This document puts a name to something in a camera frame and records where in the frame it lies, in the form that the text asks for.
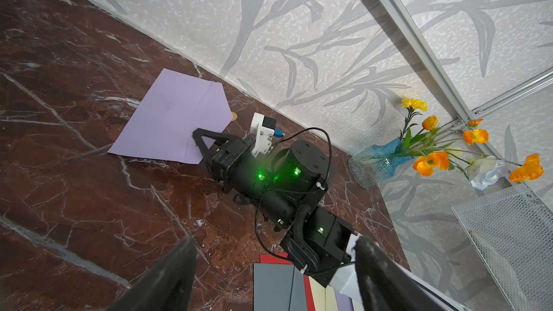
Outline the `lilac envelope with gold seal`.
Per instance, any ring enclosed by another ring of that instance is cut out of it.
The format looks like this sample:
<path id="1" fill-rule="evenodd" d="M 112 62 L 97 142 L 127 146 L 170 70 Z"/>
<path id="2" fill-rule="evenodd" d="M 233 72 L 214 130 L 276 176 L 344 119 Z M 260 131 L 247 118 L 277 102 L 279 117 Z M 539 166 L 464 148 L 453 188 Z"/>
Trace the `lilac envelope with gold seal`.
<path id="1" fill-rule="evenodd" d="M 197 165 L 193 132 L 223 132 L 232 120 L 221 83 L 163 69 L 108 152 Z"/>

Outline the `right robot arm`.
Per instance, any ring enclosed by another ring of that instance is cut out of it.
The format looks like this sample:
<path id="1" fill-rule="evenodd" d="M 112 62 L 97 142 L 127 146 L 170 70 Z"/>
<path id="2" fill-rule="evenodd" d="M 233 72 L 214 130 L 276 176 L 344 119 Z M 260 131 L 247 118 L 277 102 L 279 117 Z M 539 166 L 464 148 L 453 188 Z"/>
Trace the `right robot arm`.
<path id="1" fill-rule="evenodd" d="M 271 163 L 254 150 L 266 132 L 246 138 L 196 129 L 194 142 L 213 179 L 239 204 L 284 231 L 286 259 L 303 275 L 332 287 L 365 310 L 463 310 L 464 305 L 394 262 L 371 238 L 321 205 L 333 179 L 331 151 L 289 138 Z"/>

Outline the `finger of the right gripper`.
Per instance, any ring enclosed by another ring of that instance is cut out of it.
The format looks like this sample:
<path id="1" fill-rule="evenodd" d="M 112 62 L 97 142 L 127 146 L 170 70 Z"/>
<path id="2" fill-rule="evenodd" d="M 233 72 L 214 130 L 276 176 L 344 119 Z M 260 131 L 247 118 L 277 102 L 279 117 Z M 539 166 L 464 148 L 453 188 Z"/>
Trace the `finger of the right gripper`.
<path id="1" fill-rule="evenodd" d="M 199 148 L 201 156 L 209 172 L 213 171 L 213 159 L 216 155 L 216 148 L 222 148 L 226 143 L 237 141 L 236 135 L 218 133 L 202 128 L 192 133 L 195 145 Z"/>

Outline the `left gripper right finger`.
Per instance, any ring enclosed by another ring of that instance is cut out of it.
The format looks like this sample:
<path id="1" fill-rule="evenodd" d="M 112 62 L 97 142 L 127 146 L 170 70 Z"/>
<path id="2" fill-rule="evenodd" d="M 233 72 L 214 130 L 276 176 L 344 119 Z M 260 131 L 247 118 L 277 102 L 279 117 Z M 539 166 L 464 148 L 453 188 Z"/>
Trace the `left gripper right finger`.
<path id="1" fill-rule="evenodd" d="M 424 292 L 376 243 L 366 237 L 354 246 L 356 273 L 365 310 L 447 310 Z"/>

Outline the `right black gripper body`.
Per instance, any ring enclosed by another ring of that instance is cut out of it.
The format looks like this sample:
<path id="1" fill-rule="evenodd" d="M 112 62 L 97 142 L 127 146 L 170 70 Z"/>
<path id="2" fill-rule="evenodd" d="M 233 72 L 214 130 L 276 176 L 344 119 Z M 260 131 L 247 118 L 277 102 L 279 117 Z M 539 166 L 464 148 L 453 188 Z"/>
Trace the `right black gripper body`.
<path id="1" fill-rule="evenodd" d="M 252 155 L 253 146 L 251 136 L 219 136 L 214 142 L 210 172 L 235 201 L 259 201 L 269 191 L 278 191 L 266 161 Z"/>

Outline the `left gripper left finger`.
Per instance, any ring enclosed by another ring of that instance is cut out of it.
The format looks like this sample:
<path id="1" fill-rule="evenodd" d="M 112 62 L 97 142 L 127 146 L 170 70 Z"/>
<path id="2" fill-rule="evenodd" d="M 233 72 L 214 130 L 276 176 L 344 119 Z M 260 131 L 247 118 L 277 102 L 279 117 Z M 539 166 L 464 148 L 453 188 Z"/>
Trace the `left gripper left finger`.
<path id="1" fill-rule="evenodd" d="M 187 310 L 197 268 L 193 238 L 185 238 L 109 310 Z"/>

